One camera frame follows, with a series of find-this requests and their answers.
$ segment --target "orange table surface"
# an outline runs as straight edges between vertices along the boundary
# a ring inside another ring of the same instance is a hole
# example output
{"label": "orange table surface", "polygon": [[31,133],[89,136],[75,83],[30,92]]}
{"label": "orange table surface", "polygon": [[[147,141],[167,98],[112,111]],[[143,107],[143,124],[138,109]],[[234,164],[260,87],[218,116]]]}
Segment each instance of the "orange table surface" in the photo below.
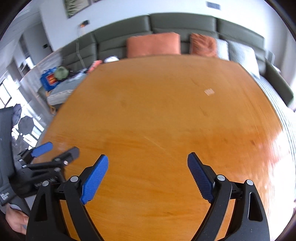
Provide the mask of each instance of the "orange table surface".
{"label": "orange table surface", "polygon": [[234,62],[182,55],[100,65],[58,111],[47,141],[54,149],[38,161],[80,149],[67,178],[108,156],[109,169],[86,205],[106,241],[191,240],[210,206],[187,167],[191,152],[230,181],[254,181],[271,240],[293,213],[287,136],[261,88]]}

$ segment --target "couch cushion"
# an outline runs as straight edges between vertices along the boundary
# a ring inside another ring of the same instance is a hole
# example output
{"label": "couch cushion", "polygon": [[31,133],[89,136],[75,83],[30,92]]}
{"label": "couch cushion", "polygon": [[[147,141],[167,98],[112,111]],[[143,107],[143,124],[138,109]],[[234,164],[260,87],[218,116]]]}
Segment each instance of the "couch cushion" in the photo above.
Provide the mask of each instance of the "couch cushion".
{"label": "couch cushion", "polygon": [[289,106],[293,102],[294,93],[284,78],[268,61],[266,61],[266,73],[264,77],[279,94],[286,106]]}
{"label": "couch cushion", "polygon": [[130,37],[126,43],[128,58],[159,54],[181,54],[180,35],[173,32]]}
{"label": "couch cushion", "polygon": [[86,68],[96,60],[97,46],[92,33],[85,34],[77,40],[69,43],[61,50],[63,58],[62,66],[67,66],[74,72],[83,69],[83,65],[76,53],[77,43],[79,44],[79,54]]}
{"label": "couch cushion", "polygon": [[154,33],[175,32],[181,37],[181,53],[189,53],[190,34],[203,34],[218,38],[216,18],[193,13],[153,13],[150,15],[151,27]]}
{"label": "couch cushion", "polygon": [[217,57],[216,39],[203,34],[190,35],[190,54],[204,57]]}
{"label": "couch cushion", "polygon": [[229,60],[239,63],[250,74],[259,76],[259,68],[254,50],[247,45],[228,40]]}
{"label": "couch cushion", "polygon": [[265,74],[264,38],[261,35],[223,19],[217,19],[217,31],[220,39],[231,40],[250,46],[255,51],[260,74]]}
{"label": "couch cushion", "polygon": [[47,96],[47,103],[51,106],[63,104],[86,77],[87,74],[79,74],[76,77],[63,81]]}
{"label": "couch cushion", "polygon": [[229,61],[228,43],[222,39],[216,39],[218,58]]}
{"label": "couch cushion", "polygon": [[151,34],[149,16],[143,15],[111,23],[93,31],[99,44],[98,59],[126,57],[126,40],[131,36]]}

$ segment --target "power cord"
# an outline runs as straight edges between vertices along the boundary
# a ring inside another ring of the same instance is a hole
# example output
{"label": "power cord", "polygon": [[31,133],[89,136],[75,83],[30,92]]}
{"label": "power cord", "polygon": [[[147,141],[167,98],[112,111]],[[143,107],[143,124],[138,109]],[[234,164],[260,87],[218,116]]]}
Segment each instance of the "power cord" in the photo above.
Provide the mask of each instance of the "power cord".
{"label": "power cord", "polygon": [[80,37],[80,36],[79,36],[79,28],[80,28],[80,25],[78,25],[78,28],[77,28],[78,39],[77,39],[77,41],[76,41],[76,54],[77,54],[78,58],[80,59],[80,63],[81,63],[81,65],[82,65],[82,67],[83,67],[84,69],[86,69],[85,64],[84,64],[84,61],[83,61],[83,59],[81,58],[80,53],[79,53],[79,37]]}

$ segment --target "orange pillow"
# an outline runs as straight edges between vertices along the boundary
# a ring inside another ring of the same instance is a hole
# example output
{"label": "orange pillow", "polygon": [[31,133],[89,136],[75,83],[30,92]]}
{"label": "orange pillow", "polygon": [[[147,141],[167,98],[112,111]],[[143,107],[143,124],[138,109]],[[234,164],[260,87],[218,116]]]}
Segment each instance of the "orange pillow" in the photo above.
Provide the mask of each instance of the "orange pillow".
{"label": "orange pillow", "polygon": [[173,32],[130,37],[126,41],[126,46],[128,58],[157,54],[181,54],[180,35]]}
{"label": "orange pillow", "polygon": [[202,34],[190,35],[190,53],[217,58],[217,42],[213,37]]}

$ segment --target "window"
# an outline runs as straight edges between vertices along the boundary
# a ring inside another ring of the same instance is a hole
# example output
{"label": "window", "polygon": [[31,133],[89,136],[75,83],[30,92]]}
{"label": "window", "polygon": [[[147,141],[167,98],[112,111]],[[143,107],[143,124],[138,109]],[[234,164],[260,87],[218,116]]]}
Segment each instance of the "window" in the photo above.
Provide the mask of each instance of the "window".
{"label": "window", "polygon": [[2,108],[7,107],[11,99],[11,95],[8,93],[7,89],[4,86],[4,83],[2,82],[0,84],[0,100],[2,102],[0,106],[2,106]]}
{"label": "window", "polygon": [[6,107],[13,107],[17,104],[16,100],[12,98],[6,105]]}
{"label": "window", "polygon": [[26,58],[26,62],[27,62],[27,65],[29,66],[30,69],[33,69],[35,67],[31,57]]}

